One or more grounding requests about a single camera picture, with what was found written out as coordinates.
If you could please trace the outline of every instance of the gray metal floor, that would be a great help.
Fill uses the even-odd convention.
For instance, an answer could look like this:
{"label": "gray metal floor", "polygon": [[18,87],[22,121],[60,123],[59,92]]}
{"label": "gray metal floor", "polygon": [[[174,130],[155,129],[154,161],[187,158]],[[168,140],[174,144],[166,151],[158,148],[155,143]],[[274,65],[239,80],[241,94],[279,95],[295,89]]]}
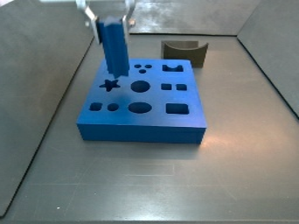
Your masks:
{"label": "gray metal floor", "polygon": [[103,51],[92,45],[3,221],[299,221],[299,124],[237,38],[210,42],[195,69],[208,130],[200,146],[84,142],[76,128]]}

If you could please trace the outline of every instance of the gray wall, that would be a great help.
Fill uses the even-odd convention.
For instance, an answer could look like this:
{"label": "gray wall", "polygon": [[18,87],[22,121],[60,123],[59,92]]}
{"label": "gray wall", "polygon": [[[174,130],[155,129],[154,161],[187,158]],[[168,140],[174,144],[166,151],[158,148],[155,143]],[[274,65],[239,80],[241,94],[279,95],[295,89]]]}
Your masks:
{"label": "gray wall", "polygon": [[263,0],[238,38],[299,116],[299,1]]}

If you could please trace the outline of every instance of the star-shaped hole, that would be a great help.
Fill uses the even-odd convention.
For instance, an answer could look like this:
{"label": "star-shaped hole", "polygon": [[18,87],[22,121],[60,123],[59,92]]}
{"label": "star-shaped hole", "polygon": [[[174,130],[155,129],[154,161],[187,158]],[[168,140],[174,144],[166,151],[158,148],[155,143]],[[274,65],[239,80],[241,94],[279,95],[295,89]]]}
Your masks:
{"label": "star-shaped hole", "polygon": [[112,88],[120,88],[118,85],[118,80],[106,80],[106,84],[100,85],[99,87],[106,88],[108,92],[112,90]]}

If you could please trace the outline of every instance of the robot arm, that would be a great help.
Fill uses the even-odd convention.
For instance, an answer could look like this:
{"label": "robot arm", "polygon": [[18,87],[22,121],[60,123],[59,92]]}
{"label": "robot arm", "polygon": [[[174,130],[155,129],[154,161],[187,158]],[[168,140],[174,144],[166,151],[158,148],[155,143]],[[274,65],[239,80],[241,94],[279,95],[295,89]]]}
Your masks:
{"label": "robot arm", "polygon": [[[94,14],[90,6],[87,5],[86,0],[76,0],[76,5],[78,5],[79,10],[82,10],[84,12],[84,14],[87,15],[87,17],[90,19],[95,39],[96,39],[98,43],[102,44],[100,29],[98,26],[99,16],[96,16]],[[134,27],[136,24],[136,21],[131,18],[134,11],[135,11],[135,7],[136,7],[136,1],[126,0],[126,15],[122,18],[122,24],[123,24],[124,34],[126,34],[126,42],[128,41],[128,31],[130,31],[131,27]]]}
{"label": "robot arm", "polygon": [[136,23],[131,18],[136,7],[135,0],[126,0],[127,14],[122,18],[108,17],[103,21],[99,21],[86,0],[76,0],[76,4],[88,16],[98,43],[103,43],[108,73],[114,74],[115,79],[122,75],[128,76],[127,42],[128,30]]}

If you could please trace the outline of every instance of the metal arm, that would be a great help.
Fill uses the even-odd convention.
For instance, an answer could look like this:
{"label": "metal arm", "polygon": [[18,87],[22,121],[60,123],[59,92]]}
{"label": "metal arm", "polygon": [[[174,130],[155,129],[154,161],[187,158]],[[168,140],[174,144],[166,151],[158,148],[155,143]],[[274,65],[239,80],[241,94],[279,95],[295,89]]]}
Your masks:
{"label": "metal arm", "polygon": [[[95,39],[98,43],[102,43],[102,37],[100,37],[100,32],[98,28],[98,21],[99,21],[99,16],[96,16],[91,10],[91,8],[87,6],[87,1],[86,0],[76,0],[76,5],[78,8],[84,12],[84,14],[88,16]],[[122,23],[124,27],[124,34],[126,34],[126,42],[128,41],[128,30],[132,26],[135,26],[136,21],[131,18],[134,11],[136,7],[136,1],[135,0],[126,0],[126,15],[122,18]]]}

